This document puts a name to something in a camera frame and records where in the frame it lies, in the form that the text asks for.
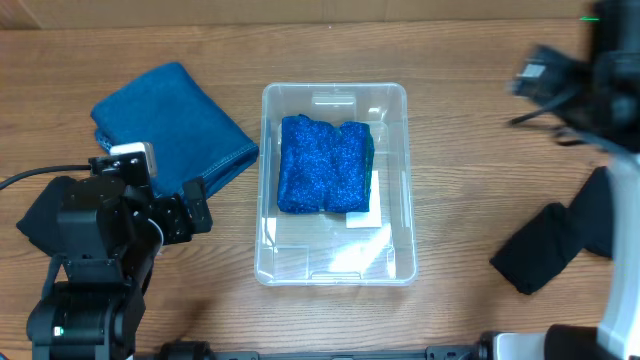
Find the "blue sequin cloth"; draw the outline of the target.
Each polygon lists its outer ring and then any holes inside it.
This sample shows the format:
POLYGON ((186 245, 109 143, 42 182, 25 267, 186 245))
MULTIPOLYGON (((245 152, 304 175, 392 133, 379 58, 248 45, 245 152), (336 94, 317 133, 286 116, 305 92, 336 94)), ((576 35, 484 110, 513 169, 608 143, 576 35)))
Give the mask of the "blue sequin cloth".
POLYGON ((366 123, 339 126, 304 114, 281 124, 277 205, 290 214, 345 214, 370 210, 375 156, 366 123))

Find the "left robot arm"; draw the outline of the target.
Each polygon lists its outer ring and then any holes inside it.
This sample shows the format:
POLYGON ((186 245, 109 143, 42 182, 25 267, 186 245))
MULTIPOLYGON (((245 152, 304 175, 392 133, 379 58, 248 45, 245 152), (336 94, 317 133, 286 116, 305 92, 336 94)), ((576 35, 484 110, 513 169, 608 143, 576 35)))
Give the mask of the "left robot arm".
POLYGON ((184 194, 154 197, 113 176, 71 185, 57 215, 64 250, 51 259, 29 315, 35 359, 128 359, 146 306, 154 261, 165 244, 188 242, 213 221, 201 178, 184 194))

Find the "black cloth long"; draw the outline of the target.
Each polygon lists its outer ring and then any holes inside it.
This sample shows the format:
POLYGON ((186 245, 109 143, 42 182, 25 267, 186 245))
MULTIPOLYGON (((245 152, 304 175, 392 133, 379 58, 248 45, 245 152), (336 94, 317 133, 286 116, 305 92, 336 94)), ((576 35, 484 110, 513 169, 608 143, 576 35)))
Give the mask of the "black cloth long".
POLYGON ((583 249, 611 258, 613 225, 608 169, 598 167, 569 206, 547 204, 505 242, 490 264, 517 291, 531 295, 583 249))

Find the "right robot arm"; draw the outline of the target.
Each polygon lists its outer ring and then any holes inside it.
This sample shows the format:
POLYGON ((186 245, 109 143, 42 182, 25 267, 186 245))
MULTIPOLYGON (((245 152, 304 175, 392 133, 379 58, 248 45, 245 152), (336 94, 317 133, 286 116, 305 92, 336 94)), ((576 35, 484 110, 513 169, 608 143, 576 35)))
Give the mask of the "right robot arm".
POLYGON ((609 163, 597 168, 569 206, 545 206, 491 258, 520 292, 532 294, 582 249, 609 256, 613 277, 597 327, 553 325, 543 333, 482 337, 479 359, 636 359, 639 356, 639 4, 596 1, 586 19, 589 56, 577 60, 536 47, 513 93, 537 110, 510 120, 528 128, 550 113, 561 146, 591 145, 609 163))

